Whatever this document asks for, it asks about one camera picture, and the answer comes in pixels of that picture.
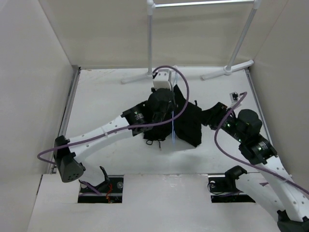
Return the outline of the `black trousers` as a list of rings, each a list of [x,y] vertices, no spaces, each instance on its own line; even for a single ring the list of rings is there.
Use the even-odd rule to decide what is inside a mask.
[[[172,117],[178,115],[186,102],[178,86],[175,86],[172,91],[175,97],[175,109],[171,114],[167,114],[163,121],[170,120]],[[145,104],[145,109],[149,110],[147,103]],[[202,138],[201,122],[199,119],[199,113],[201,111],[201,108],[196,103],[189,102],[184,112],[177,119],[164,125],[155,126],[151,130],[144,132],[143,138],[147,144],[151,145],[153,141],[164,141],[174,131],[179,139],[193,147],[197,147],[201,144]],[[152,121],[151,111],[148,116],[151,118],[152,123],[163,122]]]

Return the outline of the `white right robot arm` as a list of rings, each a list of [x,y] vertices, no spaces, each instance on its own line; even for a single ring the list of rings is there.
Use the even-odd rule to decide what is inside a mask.
[[[202,125],[215,132],[223,130],[237,140],[246,159],[239,162],[258,170],[269,185],[262,186],[244,168],[235,166],[225,172],[225,188],[250,196],[274,218],[281,232],[307,232],[309,193],[292,180],[275,148],[260,134],[262,121],[258,114],[250,109],[235,114],[233,108],[219,102],[202,111],[200,119]]]

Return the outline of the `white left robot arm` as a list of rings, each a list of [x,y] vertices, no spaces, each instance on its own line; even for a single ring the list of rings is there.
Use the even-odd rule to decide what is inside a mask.
[[[148,100],[122,112],[104,126],[71,139],[57,137],[53,156],[62,182],[69,183],[89,174],[86,158],[119,140],[151,130],[154,124],[166,120],[174,106],[172,90],[152,88]]]

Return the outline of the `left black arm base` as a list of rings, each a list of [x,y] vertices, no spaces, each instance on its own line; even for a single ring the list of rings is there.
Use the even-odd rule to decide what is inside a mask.
[[[97,186],[79,180],[78,203],[122,203],[124,176],[108,175],[104,167],[100,169],[104,179]]]

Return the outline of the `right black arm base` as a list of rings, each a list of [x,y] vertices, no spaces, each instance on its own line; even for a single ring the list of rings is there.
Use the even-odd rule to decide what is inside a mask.
[[[232,167],[224,174],[208,175],[207,188],[212,203],[255,203],[255,201],[236,188],[236,180],[248,172],[240,166]]]

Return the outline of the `white garment rack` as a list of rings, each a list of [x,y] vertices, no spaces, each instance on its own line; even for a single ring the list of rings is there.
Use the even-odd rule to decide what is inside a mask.
[[[150,79],[155,67],[165,62],[177,67],[210,67],[202,72],[202,80],[232,75],[254,64],[240,48],[261,1],[144,0],[142,4],[147,14],[147,66],[128,74],[121,83]]]

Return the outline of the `left aluminium table rail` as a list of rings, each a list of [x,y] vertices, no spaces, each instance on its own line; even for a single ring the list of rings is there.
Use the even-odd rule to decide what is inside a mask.
[[[76,94],[76,90],[78,86],[78,81],[80,77],[81,67],[78,65],[72,65],[72,69],[73,69],[73,75],[71,78],[70,88],[68,91],[66,104],[65,104],[65,108],[64,108],[64,112],[63,112],[63,116],[62,116],[62,120],[61,120],[61,124],[60,124],[57,137],[66,134],[69,119],[70,119],[70,114],[71,114],[71,110],[72,110],[72,106],[73,106],[73,102],[74,102],[74,98],[75,98],[75,94]]]

